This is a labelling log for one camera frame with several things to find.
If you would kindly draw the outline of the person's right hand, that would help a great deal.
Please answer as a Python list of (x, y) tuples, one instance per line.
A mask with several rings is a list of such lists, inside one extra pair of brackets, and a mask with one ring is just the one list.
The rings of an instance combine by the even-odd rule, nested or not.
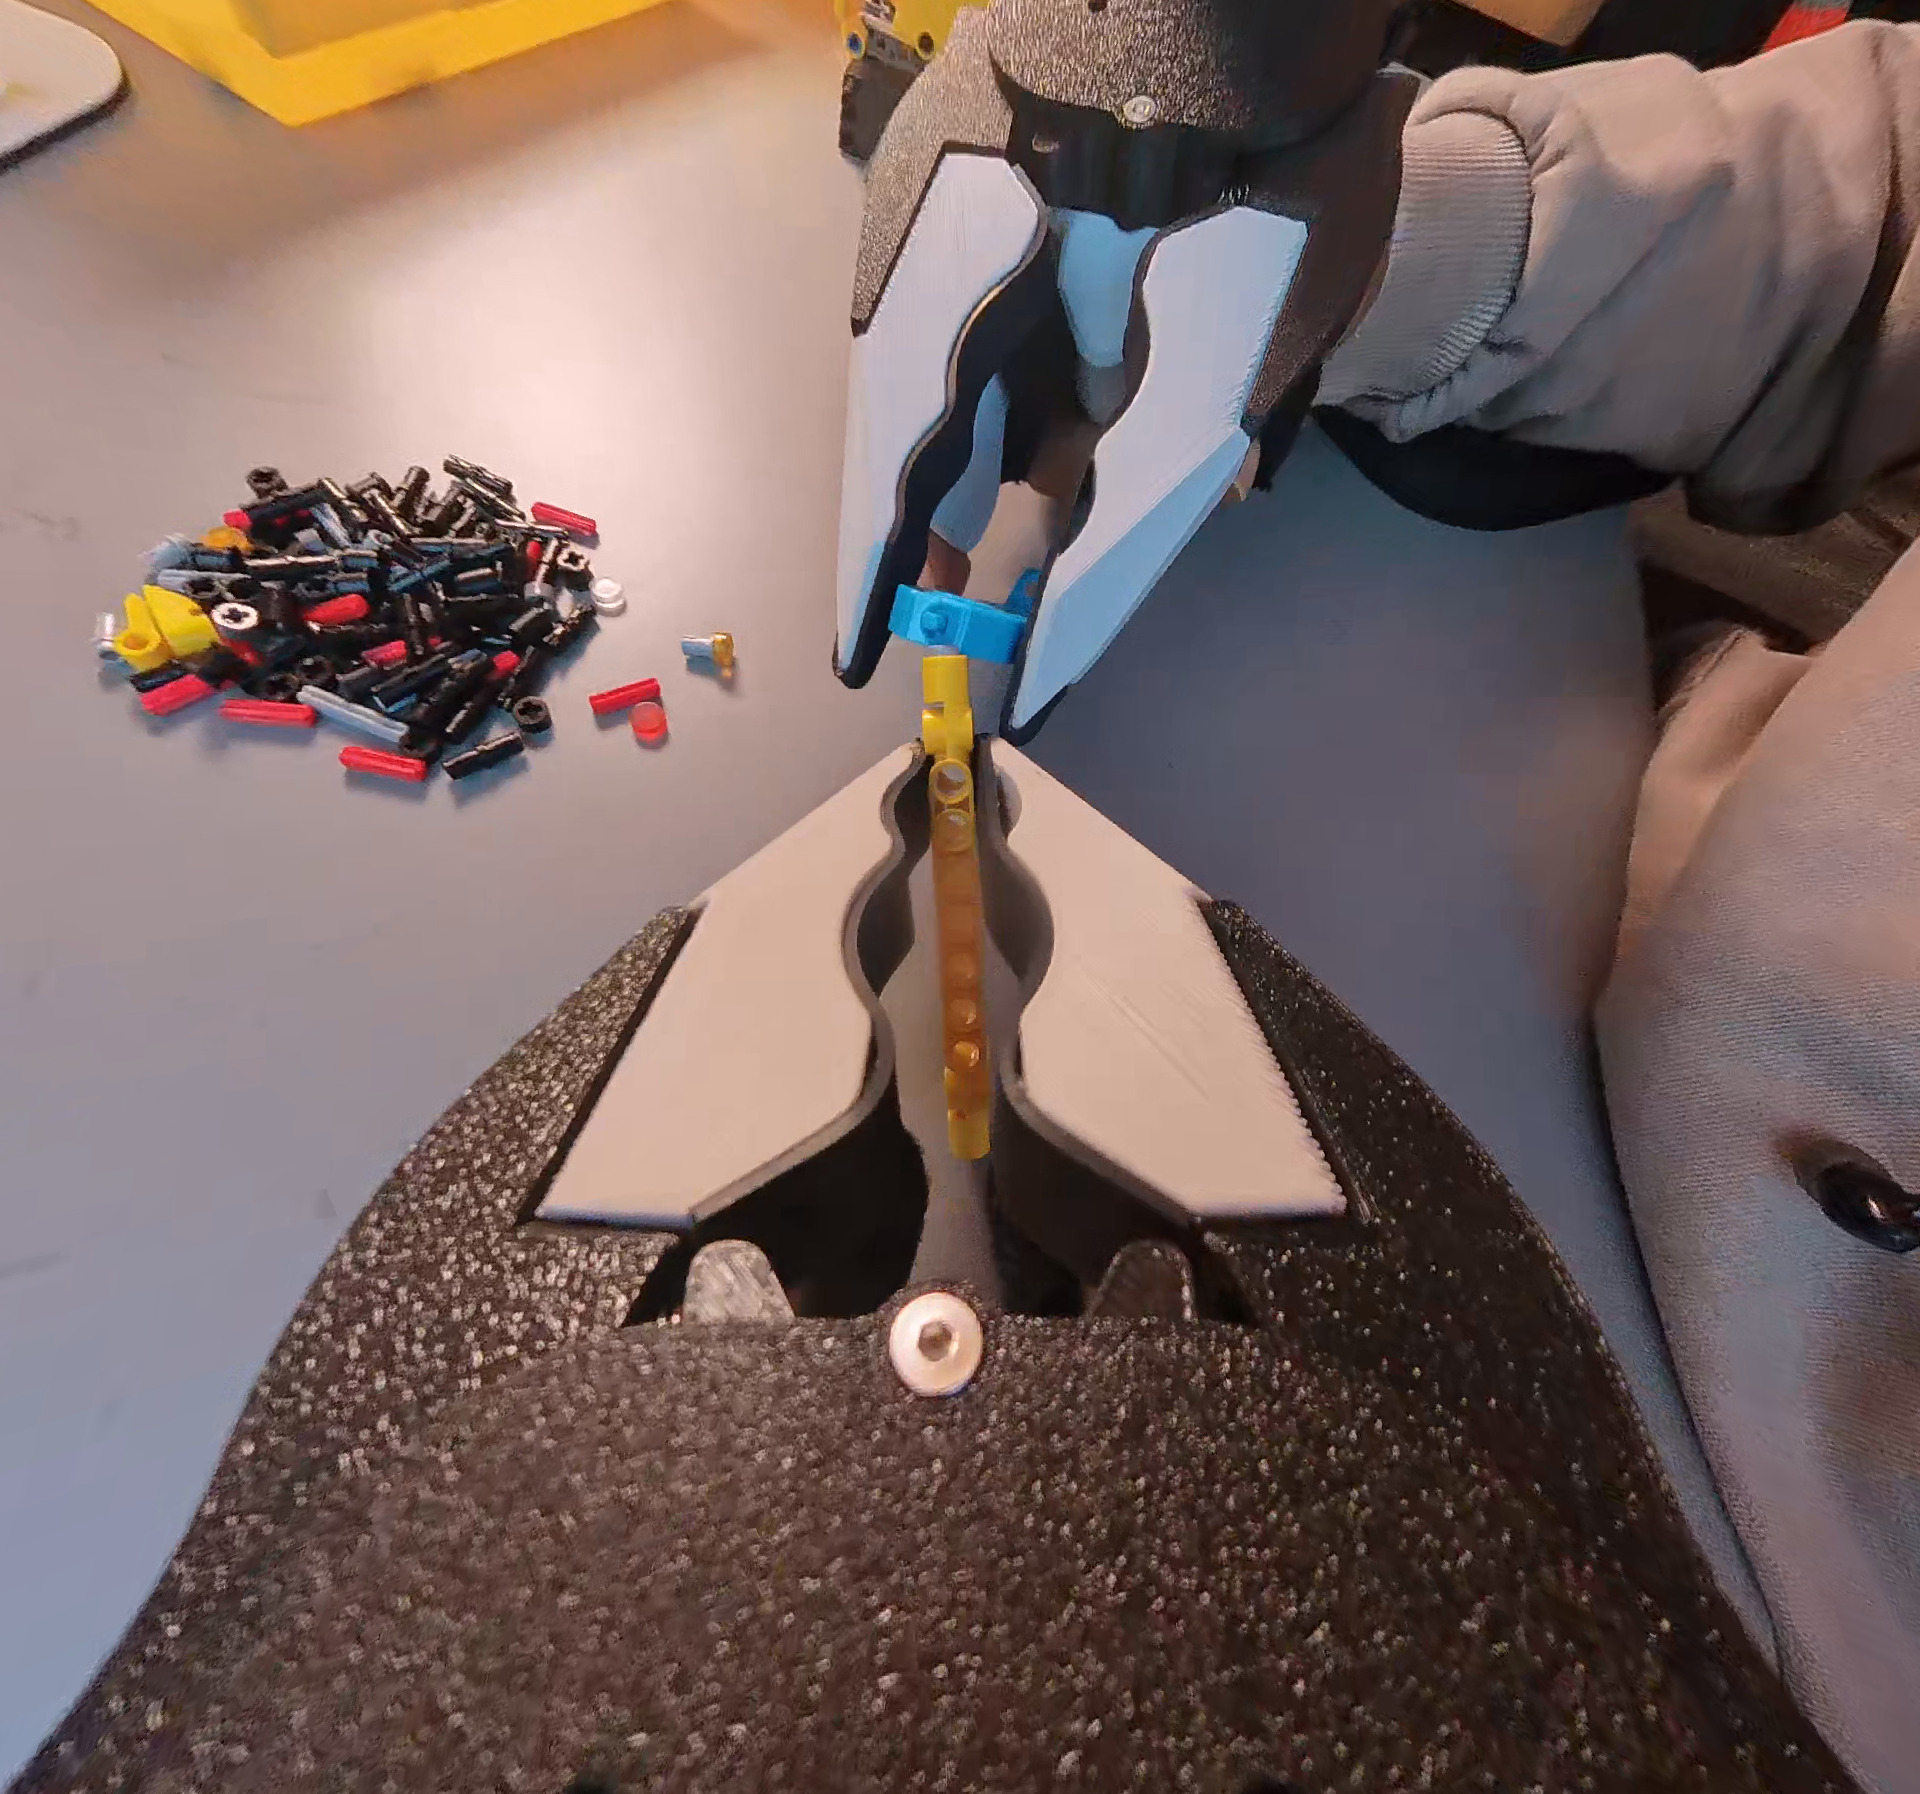
[(1063, 547), (1099, 432), (1127, 397), (1122, 361), (1093, 364), (1067, 325), (1034, 331), (983, 394), (971, 455), (932, 518), (918, 584), (960, 597), (998, 493), (1020, 485), (1043, 506), (1043, 557)]

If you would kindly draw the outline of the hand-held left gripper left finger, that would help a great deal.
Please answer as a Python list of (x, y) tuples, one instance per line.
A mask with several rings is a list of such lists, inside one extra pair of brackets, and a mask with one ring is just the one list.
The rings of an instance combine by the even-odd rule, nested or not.
[(662, 1313), (691, 1260), (754, 1246), (794, 1313), (874, 1313), (909, 1276), (924, 1157), (880, 997), (913, 943), (924, 752), (891, 751), (715, 882), (562, 1133), (530, 1217), (646, 1232)]

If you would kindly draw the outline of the person's right forearm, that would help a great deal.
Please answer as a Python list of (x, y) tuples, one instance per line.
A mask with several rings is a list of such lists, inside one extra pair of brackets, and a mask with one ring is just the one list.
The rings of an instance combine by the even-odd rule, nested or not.
[(1786, 534), (1918, 455), (1918, 27), (1738, 65), (1461, 70), (1405, 123), (1379, 281), (1314, 403), (1687, 485)]

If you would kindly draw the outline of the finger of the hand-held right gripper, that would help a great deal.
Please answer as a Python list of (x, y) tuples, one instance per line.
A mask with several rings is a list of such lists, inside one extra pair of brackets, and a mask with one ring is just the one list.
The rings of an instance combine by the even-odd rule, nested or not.
[(1147, 247), (1127, 319), (1132, 392), (1095, 441), (1084, 515), (1043, 576), (1008, 743), (1091, 671), (1226, 496), (1253, 448), (1244, 420), (1306, 239), (1305, 221), (1241, 205)]
[(978, 544), (992, 515), (1003, 371), (1045, 311), (1047, 225), (1006, 159), (947, 151), (851, 339), (834, 571), (834, 673), (863, 687), (930, 532)]

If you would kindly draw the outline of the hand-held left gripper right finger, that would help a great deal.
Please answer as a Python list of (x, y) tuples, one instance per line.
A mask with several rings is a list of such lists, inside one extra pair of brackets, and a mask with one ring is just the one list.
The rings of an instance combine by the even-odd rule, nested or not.
[(997, 1227), (1093, 1290), (1132, 1243), (1345, 1232), (1345, 1187), (1221, 943), (1224, 910), (1006, 743), (981, 751)]

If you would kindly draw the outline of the pile of small connector pins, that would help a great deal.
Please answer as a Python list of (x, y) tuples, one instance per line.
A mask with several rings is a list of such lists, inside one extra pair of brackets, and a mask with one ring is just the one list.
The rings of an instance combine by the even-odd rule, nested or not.
[(464, 785), (544, 743), (547, 685), (614, 619), (587, 602), (595, 524), (462, 455), (302, 485), (255, 469), (245, 489), (94, 619), (101, 676), (147, 722), (328, 729), (351, 775)]

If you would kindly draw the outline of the blue brick separator tool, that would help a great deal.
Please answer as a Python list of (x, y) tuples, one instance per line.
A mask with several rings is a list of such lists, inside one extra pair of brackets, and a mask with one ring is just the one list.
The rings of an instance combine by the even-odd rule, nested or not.
[(886, 627), (899, 640), (934, 656), (1009, 666), (1020, 658), (1038, 587), (1038, 573), (1024, 573), (997, 605), (956, 592), (899, 587)]

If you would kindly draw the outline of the grey desk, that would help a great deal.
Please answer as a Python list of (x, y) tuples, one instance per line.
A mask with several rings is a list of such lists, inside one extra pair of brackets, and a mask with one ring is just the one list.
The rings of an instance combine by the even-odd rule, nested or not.
[[(131, 98), (3, 176), (3, 1778), (183, 1535), (305, 1288), (660, 906), (899, 747), (831, 673), (857, 183), (826, 0), (685, 0), (287, 129), (79, 0)], [(591, 515), (629, 609), (468, 789), (136, 716), (89, 646), (170, 530), (449, 452)], [(684, 637), (724, 631), (731, 683)], [(587, 694), (659, 679), (668, 736)], [(1499, 1162), (1747, 1626), (1600, 1120), (1651, 735), (1622, 511), (1478, 534), (1309, 428), (1027, 752), (1242, 904)]]

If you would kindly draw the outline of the yellow perforated brick beam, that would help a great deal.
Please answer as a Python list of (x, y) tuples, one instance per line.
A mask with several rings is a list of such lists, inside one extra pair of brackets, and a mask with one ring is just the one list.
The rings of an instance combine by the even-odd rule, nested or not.
[(985, 1002), (986, 931), (966, 658), (926, 656), (922, 694), (922, 748), (929, 763), (929, 877), (947, 1148), (953, 1159), (976, 1162), (991, 1153), (994, 1086)]

